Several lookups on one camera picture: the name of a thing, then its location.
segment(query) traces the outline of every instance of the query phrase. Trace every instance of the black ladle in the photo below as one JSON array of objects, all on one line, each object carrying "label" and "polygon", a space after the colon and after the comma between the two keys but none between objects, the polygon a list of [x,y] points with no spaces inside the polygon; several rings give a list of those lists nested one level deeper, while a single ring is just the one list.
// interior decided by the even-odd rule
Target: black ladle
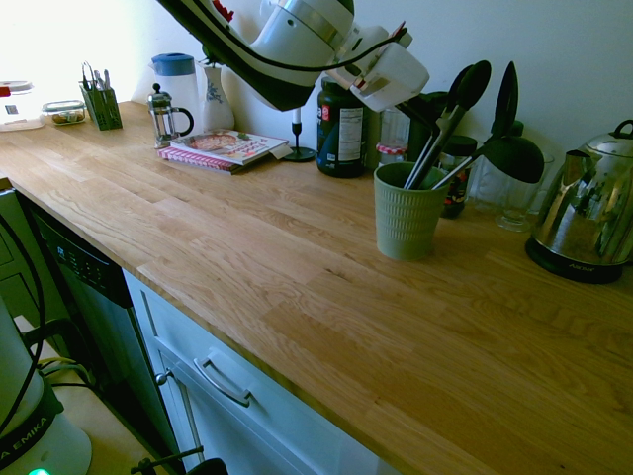
[{"label": "black ladle", "polygon": [[437,190],[450,183],[461,170],[482,155],[506,175],[525,183],[538,183],[545,169],[543,153],[534,142],[523,137],[502,137],[480,146],[431,189]]},{"label": "black ladle", "polygon": [[497,106],[495,108],[495,120],[491,127],[491,136],[486,141],[492,142],[507,136],[516,119],[518,108],[518,77],[514,62],[510,62],[505,69],[501,88],[498,92]]}]

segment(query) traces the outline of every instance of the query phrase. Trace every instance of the drinking glass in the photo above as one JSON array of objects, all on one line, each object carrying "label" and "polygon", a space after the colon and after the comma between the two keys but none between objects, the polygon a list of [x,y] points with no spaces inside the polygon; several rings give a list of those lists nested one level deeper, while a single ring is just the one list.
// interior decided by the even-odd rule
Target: drinking glass
[{"label": "drinking glass", "polygon": [[554,158],[544,155],[544,168],[538,183],[524,183],[506,175],[501,184],[502,211],[495,221],[502,228],[522,233],[529,231],[532,223],[527,219],[528,210],[537,197],[542,184],[547,180]]}]

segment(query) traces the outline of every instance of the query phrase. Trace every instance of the green pen holder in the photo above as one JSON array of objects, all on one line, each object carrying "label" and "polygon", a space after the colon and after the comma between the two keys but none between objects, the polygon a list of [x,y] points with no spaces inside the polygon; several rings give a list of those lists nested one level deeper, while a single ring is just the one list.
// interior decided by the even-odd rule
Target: green pen holder
[{"label": "green pen holder", "polygon": [[92,122],[97,124],[100,131],[121,129],[123,127],[114,89],[105,91],[86,90],[83,84],[79,84],[79,89],[81,89],[90,118]]}]

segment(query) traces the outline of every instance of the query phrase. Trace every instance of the white cabinet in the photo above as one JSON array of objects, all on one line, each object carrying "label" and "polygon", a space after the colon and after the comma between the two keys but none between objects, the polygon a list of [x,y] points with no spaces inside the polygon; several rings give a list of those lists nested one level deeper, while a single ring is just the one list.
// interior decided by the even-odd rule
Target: white cabinet
[{"label": "white cabinet", "polygon": [[[229,475],[398,473],[127,272],[126,280],[153,369],[169,375],[160,391],[181,451],[202,444]],[[183,460],[188,470],[200,461]]]}]

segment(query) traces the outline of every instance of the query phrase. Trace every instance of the magazine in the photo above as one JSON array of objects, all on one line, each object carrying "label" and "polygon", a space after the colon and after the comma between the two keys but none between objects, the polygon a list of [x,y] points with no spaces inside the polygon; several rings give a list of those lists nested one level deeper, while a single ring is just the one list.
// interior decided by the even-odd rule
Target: magazine
[{"label": "magazine", "polygon": [[171,146],[239,165],[245,165],[271,153],[275,158],[292,153],[288,141],[217,129],[206,134],[171,141]]}]

